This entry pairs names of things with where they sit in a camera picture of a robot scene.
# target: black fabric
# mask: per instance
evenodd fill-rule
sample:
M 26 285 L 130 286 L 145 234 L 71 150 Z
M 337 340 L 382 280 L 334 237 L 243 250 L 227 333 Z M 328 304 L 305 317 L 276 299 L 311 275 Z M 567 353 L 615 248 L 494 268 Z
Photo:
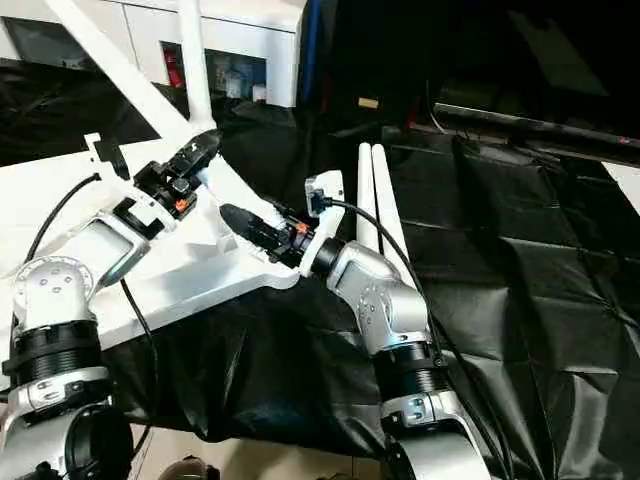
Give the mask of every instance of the black fabric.
M 36 86 L 38 79 L 23 78 L 35 93 L 51 84 L 40 80 Z M 101 80 L 95 87 L 109 85 Z M 65 90 L 70 98 L 73 90 Z M 101 109 L 96 97 L 83 99 L 83 112 L 111 125 L 116 102 Z M 55 103 L 65 99 L 59 95 Z M 77 103 L 68 107 L 52 117 L 25 110 L 21 131 L 38 126 L 31 151 L 23 144 L 12 150 L 15 138 L 3 130 L 3 160 L 13 163 L 14 151 L 21 161 L 41 158 L 52 144 L 59 153 L 81 148 L 74 142 L 92 130 L 84 113 L 76 114 Z M 294 113 L 293 124 L 274 125 L 225 111 L 225 158 L 260 193 L 297 208 L 304 206 L 306 176 L 340 168 L 354 200 L 360 138 L 322 133 L 321 122 Z M 69 123 L 63 134 L 61 118 Z M 487 387 L 518 478 L 639 478 L 640 220 L 617 185 L 597 163 L 460 139 L 403 140 L 387 151 L 429 304 Z M 353 222 L 343 222 L 343 239 L 353 237 Z M 163 381 L 159 424 L 210 441 L 249 437 L 381 454 L 371 362 L 353 315 L 318 280 L 248 293 L 155 336 Z M 144 419 L 153 391 L 144 338 L 105 357 L 120 405 Z M 449 360 L 461 394 L 469 395 Z

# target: bolt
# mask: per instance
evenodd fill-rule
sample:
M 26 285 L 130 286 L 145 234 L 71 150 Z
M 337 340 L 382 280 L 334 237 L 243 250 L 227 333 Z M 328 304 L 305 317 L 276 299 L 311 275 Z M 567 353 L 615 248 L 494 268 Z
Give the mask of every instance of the bolt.
M 186 178 L 176 178 L 171 185 L 178 193 L 184 193 L 189 189 L 189 181 Z

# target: white cabinet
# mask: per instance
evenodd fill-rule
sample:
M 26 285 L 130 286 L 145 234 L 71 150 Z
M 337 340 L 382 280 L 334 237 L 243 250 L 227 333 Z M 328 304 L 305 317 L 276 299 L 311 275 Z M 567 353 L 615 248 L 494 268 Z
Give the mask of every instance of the white cabinet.
M 124 13 L 124 5 L 102 0 L 76 0 L 78 6 L 96 22 L 100 30 L 124 53 L 134 64 L 136 57 L 129 37 L 129 29 Z M 35 50 L 48 50 L 51 61 L 41 60 L 43 63 L 61 65 L 64 61 L 66 39 L 60 38 L 55 24 L 59 24 L 58 17 L 49 9 L 44 0 L 1 0 L 0 1 L 0 58 L 11 60 L 31 60 L 22 58 L 31 45 Z M 47 35 L 51 35 L 47 44 Z M 46 56 L 47 52 L 36 51 L 35 56 Z
M 75 1 L 149 80 L 179 85 L 177 0 Z M 294 106 L 306 2 L 201 0 L 212 90 Z M 0 0 L 0 20 L 0 58 L 90 65 L 44 0 Z
M 274 2 L 265 0 L 264 8 L 267 9 L 270 3 Z M 241 0 L 235 0 L 234 4 L 235 10 L 242 10 Z M 262 68 L 266 71 L 261 74 L 262 80 L 258 83 L 265 83 L 267 103 L 283 107 L 294 106 L 298 79 L 299 20 L 302 17 L 302 7 L 298 11 L 298 21 L 284 23 L 284 25 L 283 22 L 276 22 L 277 17 L 264 15 L 265 10 L 262 15 L 263 23 L 258 26 L 248 23 L 252 21 L 248 16 L 238 17 L 227 14 L 224 19 L 206 17 L 205 15 L 215 12 L 211 8 L 204 8 L 204 2 L 202 5 L 202 41 L 208 53 L 230 54 L 228 56 L 231 57 L 232 62 L 235 55 L 250 57 L 249 61 L 254 64 L 253 68 L 262 62 Z M 134 5 L 126 5 L 125 9 L 140 69 L 151 81 L 169 84 L 166 45 L 180 43 L 177 13 Z M 282 29 L 287 25 L 292 31 Z M 212 69 L 209 70 L 209 77 L 210 85 L 215 83 L 214 77 L 220 81 L 220 75 Z

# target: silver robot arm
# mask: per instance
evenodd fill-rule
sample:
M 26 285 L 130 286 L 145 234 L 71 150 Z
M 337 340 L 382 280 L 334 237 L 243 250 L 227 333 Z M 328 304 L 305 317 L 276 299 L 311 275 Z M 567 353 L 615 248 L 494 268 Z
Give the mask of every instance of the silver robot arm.
M 90 302 L 191 211 L 198 174 L 218 144 L 216 132 L 205 132 L 169 162 L 149 163 L 113 211 L 98 213 L 18 272 L 11 354 L 2 365 L 12 390 L 0 434 L 0 479 L 127 478 L 131 430 L 112 405 Z
M 314 238 L 313 229 L 284 207 L 287 226 L 281 230 L 232 205 L 223 205 L 221 213 L 237 234 L 289 266 L 300 264 Z M 356 317 L 380 389 L 391 478 L 490 480 L 431 341 L 424 298 L 391 262 L 357 242 L 326 238 L 311 271 Z

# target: white leg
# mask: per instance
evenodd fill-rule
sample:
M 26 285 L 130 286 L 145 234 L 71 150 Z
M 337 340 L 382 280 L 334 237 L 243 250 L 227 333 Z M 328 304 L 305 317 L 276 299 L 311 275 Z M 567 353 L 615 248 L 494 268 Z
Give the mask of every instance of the white leg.
M 368 143 L 361 143 L 358 151 L 358 207 L 377 218 L 371 145 Z M 356 219 L 356 239 L 365 247 L 380 252 L 376 227 L 361 216 Z
M 378 217 L 380 223 L 389 230 L 393 239 L 398 242 L 403 253 L 407 254 L 407 244 L 404 240 L 402 224 L 400 223 L 400 215 L 396 205 L 396 197 L 393 193 L 391 185 L 391 177 L 389 175 L 389 166 L 387 165 L 387 157 L 382 145 L 374 145 L 371 149 L 373 158 L 373 175 L 376 185 L 376 199 L 378 205 Z M 402 280 L 407 285 L 415 286 L 409 271 L 404 266 L 396 251 L 391 247 L 389 242 L 383 239 L 384 256 L 387 257 L 400 271 Z
M 180 0 L 180 36 L 182 37 L 182 61 L 189 96 L 189 121 L 202 128 L 216 128 L 211 116 L 209 81 L 202 47 L 199 0 Z
M 53 12 L 94 62 L 120 89 L 147 122 L 165 140 L 170 141 L 171 156 L 193 136 L 189 122 L 132 65 L 73 0 L 46 0 Z

